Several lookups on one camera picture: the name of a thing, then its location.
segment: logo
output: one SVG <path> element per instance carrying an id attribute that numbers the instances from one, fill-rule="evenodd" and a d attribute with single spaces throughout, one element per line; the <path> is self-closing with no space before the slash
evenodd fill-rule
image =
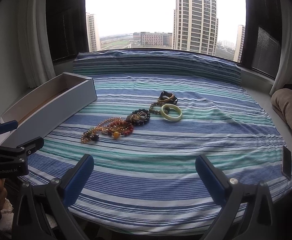
<path id="1" fill-rule="evenodd" d="M 0 174 L 4 174 L 4 173 L 12 173 L 12 172 L 16 172 L 18 171 L 17 169 L 11 169 L 11 170 L 2 170 L 0 171 Z"/>

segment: blue striped fabric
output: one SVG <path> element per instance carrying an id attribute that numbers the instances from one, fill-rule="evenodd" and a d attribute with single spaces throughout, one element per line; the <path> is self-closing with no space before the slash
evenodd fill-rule
<path id="1" fill-rule="evenodd" d="M 81 64 L 94 78 L 97 101 L 45 138 L 44 147 L 29 157 L 30 173 L 23 177 L 34 185 L 48 183 L 62 177 L 83 154 L 91 154 L 94 171 L 71 212 L 122 233 L 201 233 L 220 207 L 196 173 L 200 154 L 229 178 L 246 184 L 265 180 L 274 201 L 292 188 L 292 179 L 281 174 L 285 142 L 269 115 L 240 86 L 185 73 L 95 74 L 95 67 L 89 73 L 86 61 Z M 152 115 L 127 137 L 100 135 L 98 142 L 80 143 L 91 126 L 148 108 L 162 90 L 178 97 L 181 121 Z M 244 208 L 240 206 L 237 217 Z"/>
<path id="2" fill-rule="evenodd" d="M 74 71 L 81 75 L 148 73 L 194 75 L 240 85 L 241 70 L 235 63 L 204 54 L 173 50 L 106 50 L 80 53 Z"/>

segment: high-rise building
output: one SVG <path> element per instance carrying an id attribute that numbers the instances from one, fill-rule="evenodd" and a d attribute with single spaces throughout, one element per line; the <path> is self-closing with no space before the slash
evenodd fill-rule
<path id="1" fill-rule="evenodd" d="M 236 47 L 234 53 L 234 61 L 240 63 L 242 52 L 243 52 L 243 45 L 244 45 L 244 37 L 245 37 L 245 26 L 239 25 L 237 29 L 237 39 L 236 39 Z"/>
<path id="2" fill-rule="evenodd" d="M 230 49 L 235 49 L 235 44 L 231 41 L 223 40 L 222 46 Z"/>
<path id="3" fill-rule="evenodd" d="M 96 15 L 86 13 L 86 28 L 89 52 L 98 51 L 101 49 L 99 33 L 96 24 Z"/>
<path id="4" fill-rule="evenodd" d="M 141 32 L 142 46 L 172 46 L 172 33 Z"/>
<path id="5" fill-rule="evenodd" d="M 176 0 L 172 49 L 215 55 L 216 0 Z"/>

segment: pale green bangle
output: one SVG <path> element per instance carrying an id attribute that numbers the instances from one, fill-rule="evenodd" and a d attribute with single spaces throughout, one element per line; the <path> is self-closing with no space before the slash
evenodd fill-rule
<path id="1" fill-rule="evenodd" d="M 169 116 L 168 114 L 166 114 L 165 112 L 164 112 L 164 109 L 165 108 L 173 108 L 173 109 L 175 109 L 178 113 L 179 113 L 179 116 L 177 116 L 177 117 L 172 117 L 172 116 Z M 178 106 L 175 106 L 175 105 L 172 105 L 172 104 L 165 104 L 165 105 L 163 105 L 162 107 L 161 107 L 161 109 L 160 109 L 160 113 L 161 113 L 161 115 L 165 118 L 165 119 L 167 119 L 167 120 L 170 120 L 170 121 L 174 121 L 174 122 L 177 122 L 177 121 L 179 121 L 179 120 L 181 120 L 182 119 L 182 110 L 178 107 Z"/>

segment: open box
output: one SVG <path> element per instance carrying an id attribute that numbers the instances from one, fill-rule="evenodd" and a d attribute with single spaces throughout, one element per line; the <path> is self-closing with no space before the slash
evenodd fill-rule
<path id="1" fill-rule="evenodd" d="M 1 116 L 2 122 L 17 120 L 18 128 L 0 135 L 0 145 L 16 147 L 45 137 L 96 99 L 92 78 L 64 72 L 31 91 Z"/>

